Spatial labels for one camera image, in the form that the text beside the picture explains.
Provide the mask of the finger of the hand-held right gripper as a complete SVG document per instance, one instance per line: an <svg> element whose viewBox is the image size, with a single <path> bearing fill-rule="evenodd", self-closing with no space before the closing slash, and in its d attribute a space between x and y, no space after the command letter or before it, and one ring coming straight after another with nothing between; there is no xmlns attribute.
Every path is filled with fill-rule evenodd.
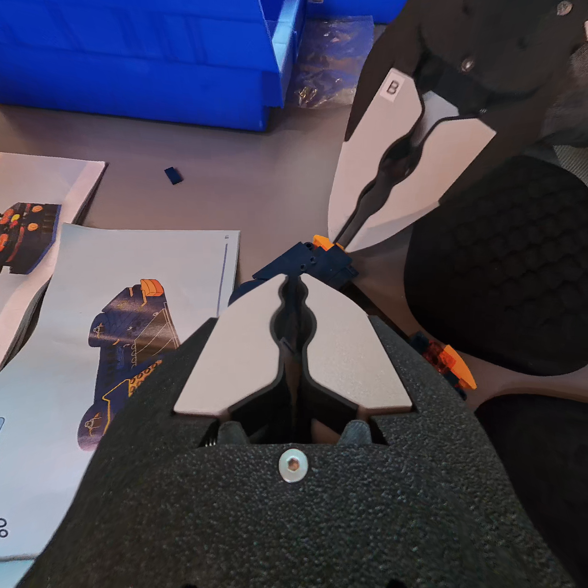
<svg viewBox="0 0 588 588"><path fill-rule="evenodd" d="M328 236L338 239L385 152L410 135L423 113L415 81L392 68L349 139L342 144L329 197Z"/></svg>
<svg viewBox="0 0 588 588"><path fill-rule="evenodd" d="M460 117L454 106L432 92L422 106L414 130L385 152L376 178L360 194L345 224L347 251L374 246L436 208L495 136L479 119Z"/></svg>

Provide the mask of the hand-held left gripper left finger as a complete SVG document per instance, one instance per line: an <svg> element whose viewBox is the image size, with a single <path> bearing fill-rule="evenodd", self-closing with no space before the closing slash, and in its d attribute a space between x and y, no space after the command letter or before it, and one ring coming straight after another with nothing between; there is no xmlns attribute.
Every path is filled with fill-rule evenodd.
<svg viewBox="0 0 588 588"><path fill-rule="evenodd" d="M286 275L276 275L219 316L175 413L236 421L248 435L265 426L289 430L292 397L275 331L286 284Z"/></svg>

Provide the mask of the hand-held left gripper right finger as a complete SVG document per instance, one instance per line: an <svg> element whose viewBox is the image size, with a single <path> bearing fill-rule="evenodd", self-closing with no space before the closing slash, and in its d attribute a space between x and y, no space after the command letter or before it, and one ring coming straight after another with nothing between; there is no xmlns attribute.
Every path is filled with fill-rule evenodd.
<svg viewBox="0 0 588 588"><path fill-rule="evenodd" d="M306 274L300 291L299 413L341 434L352 420L410 412L413 403L366 312Z"/></svg>

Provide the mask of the blue orange brick model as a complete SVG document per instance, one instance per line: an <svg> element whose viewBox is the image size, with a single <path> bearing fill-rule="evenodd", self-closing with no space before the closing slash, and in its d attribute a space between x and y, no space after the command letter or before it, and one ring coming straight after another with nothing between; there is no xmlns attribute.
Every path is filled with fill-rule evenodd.
<svg viewBox="0 0 588 588"><path fill-rule="evenodd" d="M368 315L377 316L428 361L463 399L467 398L468 391L477 389L470 369L455 349L435 342L420 331L412 335L405 334L354 284L359 273L352 266L352 258L336 246L324 251L313 247L312 241L295 244L254 273L251 280L240 284L231 294L229 305L279 274L308 274L347 296Z"/></svg>

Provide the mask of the instruction booklet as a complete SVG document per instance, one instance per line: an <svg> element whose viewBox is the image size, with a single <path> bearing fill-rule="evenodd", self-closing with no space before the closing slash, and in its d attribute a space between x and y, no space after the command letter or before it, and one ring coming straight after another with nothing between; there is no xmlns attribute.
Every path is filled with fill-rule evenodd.
<svg viewBox="0 0 588 588"><path fill-rule="evenodd" d="M64 225L35 330L1 371L1 587L46 547L116 415L226 308L239 240Z"/></svg>

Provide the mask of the blue plastic bin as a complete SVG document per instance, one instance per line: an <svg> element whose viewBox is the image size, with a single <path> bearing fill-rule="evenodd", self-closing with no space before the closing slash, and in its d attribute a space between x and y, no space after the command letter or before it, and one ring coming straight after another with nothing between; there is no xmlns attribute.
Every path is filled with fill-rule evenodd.
<svg viewBox="0 0 588 588"><path fill-rule="evenodd" d="M305 1L1 1L1 103L263 131Z"/></svg>
<svg viewBox="0 0 588 588"><path fill-rule="evenodd" d="M309 18L371 17L375 24L388 24L406 1L307 1Z"/></svg>

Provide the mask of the crumpled clear plastic wrap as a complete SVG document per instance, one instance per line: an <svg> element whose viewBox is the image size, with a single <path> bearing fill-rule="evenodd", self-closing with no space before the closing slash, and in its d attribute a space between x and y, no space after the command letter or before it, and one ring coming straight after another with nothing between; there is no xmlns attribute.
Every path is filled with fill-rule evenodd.
<svg viewBox="0 0 588 588"><path fill-rule="evenodd" d="M286 104L310 109L351 106L373 39L371 16L307 19Z"/></svg>

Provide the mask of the black bumpy cushion pad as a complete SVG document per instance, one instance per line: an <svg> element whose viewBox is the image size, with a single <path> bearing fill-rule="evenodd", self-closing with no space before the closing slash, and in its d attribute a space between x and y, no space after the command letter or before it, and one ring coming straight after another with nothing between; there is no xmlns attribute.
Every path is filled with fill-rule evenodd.
<svg viewBox="0 0 588 588"><path fill-rule="evenodd" d="M421 327L534 376L587 365L587 186L511 158L413 225L405 295Z"/></svg>

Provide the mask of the instruction booklet arcade machine cover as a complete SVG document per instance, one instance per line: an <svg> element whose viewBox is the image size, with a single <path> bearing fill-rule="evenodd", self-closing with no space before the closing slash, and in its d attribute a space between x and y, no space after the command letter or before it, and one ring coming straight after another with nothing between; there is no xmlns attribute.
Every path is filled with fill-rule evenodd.
<svg viewBox="0 0 588 588"><path fill-rule="evenodd" d="M1 153L1 367L24 344L64 224L81 224L107 163Z"/></svg>

